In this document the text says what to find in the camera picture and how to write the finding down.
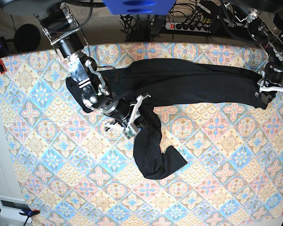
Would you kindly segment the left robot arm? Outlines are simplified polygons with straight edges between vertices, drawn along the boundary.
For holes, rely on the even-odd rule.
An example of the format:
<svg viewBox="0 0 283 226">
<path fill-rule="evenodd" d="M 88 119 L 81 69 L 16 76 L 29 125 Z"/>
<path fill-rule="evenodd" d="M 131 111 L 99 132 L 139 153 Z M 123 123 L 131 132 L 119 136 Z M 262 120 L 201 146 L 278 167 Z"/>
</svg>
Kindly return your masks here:
<svg viewBox="0 0 283 226">
<path fill-rule="evenodd" d="M 219 19 L 224 29 L 233 38 L 251 45 L 260 45 L 268 54 L 269 62 L 261 72 L 257 82 L 259 91 L 268 100 L 272 92 L 283 92 L 283 31 L 269 17 L 270 13 L 283 11 L 283 0 L 222 0 L 219 8 Z M 235 35 L 225 24 L 244 22 L 251 40 Z"/>
</svg>

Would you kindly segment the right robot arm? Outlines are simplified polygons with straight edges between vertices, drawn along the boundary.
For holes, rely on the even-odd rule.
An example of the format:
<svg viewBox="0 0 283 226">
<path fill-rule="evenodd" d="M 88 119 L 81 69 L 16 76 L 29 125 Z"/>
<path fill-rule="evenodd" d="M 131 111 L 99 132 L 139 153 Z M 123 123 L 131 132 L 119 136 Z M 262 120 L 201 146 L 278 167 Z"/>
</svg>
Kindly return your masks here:
<svg viewBox="0 0 283 226">
<path fill-rule="evenodd" d="M 130 102 L 108 88 L 107 81 L 97 71 L 95 60 L 83 51 L 88 44 L 82 25 L 75 19 L 67 0 L 0 0 L 0 8 L 13 15 L 33 15 L 58 56 L 68 60 L 71 79 L 78 94 L 77 102 L 87 113 L 100 111 L 113 118 L 105 130 L 117 129 L 127 138 L 136 136 L 149 126 L 139 111 L 149 95 L 139 95 Z"/>
</svg>

